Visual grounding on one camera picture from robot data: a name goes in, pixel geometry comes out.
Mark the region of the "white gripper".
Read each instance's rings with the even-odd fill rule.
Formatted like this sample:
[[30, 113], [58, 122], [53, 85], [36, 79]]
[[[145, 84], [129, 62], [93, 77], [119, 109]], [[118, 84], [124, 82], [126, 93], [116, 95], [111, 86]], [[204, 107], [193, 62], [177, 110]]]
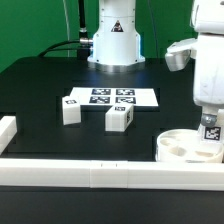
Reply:
[[219, 109], [224, 109], [224, 36], [199, 34], [174, 42], [165, 59], [170, 71], [182, 70], [195, 60], [193, 100], [202, 107], [201, 124], [214, 127]]

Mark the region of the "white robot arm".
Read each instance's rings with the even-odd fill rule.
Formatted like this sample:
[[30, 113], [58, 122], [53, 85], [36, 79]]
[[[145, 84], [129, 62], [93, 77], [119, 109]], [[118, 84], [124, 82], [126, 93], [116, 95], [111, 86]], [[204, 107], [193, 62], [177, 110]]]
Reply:
[[[126, 72], [143, 65], [135, 5], [136, 0], [99, 0], [99, 28], [93, 35], [90, 67]], [[191, 26], [198, 36], [173, 43], [165, 60], [171, 71], [195, 60], [193, 100], [202, 108], [201, 124], [213, 127], [224, 109], [224, 0], [194, 0]]]

